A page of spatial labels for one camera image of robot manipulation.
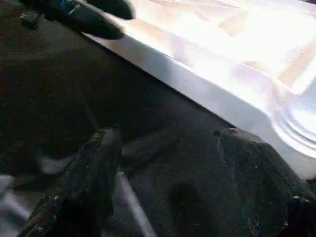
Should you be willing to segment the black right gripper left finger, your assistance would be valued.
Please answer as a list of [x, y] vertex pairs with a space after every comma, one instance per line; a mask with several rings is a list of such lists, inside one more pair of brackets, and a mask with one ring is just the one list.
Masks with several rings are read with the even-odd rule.
[[66, 165], [22, 229], [24, 237], [100, 237], [113, 213], [122, 142], [116, 129], [95, 132]]

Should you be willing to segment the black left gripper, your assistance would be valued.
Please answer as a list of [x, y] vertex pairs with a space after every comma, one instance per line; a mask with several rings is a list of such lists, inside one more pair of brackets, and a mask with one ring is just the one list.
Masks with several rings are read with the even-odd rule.
[[27, 9], [20, 15], [23, 26], [38, 26], [42, 16], [57, 21], [75, 32], [90, 34], [102, 39], [118, 40], [123, 31], [106, 20], [100, 13], [77, 0], [19, 0]]

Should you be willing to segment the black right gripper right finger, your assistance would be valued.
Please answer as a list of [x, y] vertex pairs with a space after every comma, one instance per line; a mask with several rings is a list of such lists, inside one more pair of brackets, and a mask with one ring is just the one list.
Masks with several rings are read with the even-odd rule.
[[314, 237], [316, 195], [259, 136], [239, 128], [214, 131], [217, 151], [254, 237]]

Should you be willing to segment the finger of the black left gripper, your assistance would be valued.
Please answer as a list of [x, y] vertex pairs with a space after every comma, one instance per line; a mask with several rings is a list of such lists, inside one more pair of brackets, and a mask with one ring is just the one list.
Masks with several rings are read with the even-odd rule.
[[128, 0], [88, 0], [87, 2], [118, 18], [125, 20], [135, 18], [134, 8]]

